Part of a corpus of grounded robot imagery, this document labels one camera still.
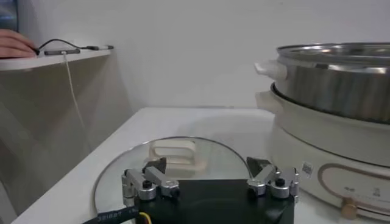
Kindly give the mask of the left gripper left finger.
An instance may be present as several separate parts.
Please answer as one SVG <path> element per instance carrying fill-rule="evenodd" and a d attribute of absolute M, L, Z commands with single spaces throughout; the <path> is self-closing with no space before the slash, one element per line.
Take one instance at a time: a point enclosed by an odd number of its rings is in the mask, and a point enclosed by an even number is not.
<path fill-rule="evenodd" d="M 165 175 L 166 158 L 149 161 L 141 171 L 126 169 L 121 176 L 122 200 L 126 207 L 138 201 L 152 201 L 158 196 L 178 199 L 180 186 L 177 180 Z"/>

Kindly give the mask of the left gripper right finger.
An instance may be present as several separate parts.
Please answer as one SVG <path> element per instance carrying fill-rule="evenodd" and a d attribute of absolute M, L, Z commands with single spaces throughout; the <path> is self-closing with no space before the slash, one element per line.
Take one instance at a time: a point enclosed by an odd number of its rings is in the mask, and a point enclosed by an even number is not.
<path fill-rule="evenodd" d="M 297 203 L 299 173 L 296 168 L 288 167 L 280 170 L 266 159 L 253 157 L 247 157 L 246 164 L 250 171 L 250 178 L 247 180 L 250 194 L 257 198 L 270 194 L 281 200 L 292 197 Z"/>

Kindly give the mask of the person's bare hand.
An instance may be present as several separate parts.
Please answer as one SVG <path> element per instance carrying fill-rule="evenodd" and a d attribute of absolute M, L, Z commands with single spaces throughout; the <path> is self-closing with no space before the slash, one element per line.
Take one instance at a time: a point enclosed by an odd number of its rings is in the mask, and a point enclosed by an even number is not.
<path fill-rule="evenodd" d="M 36 57 L 34 43 L 18 32 L 1 29 L 1 59 Z"/>

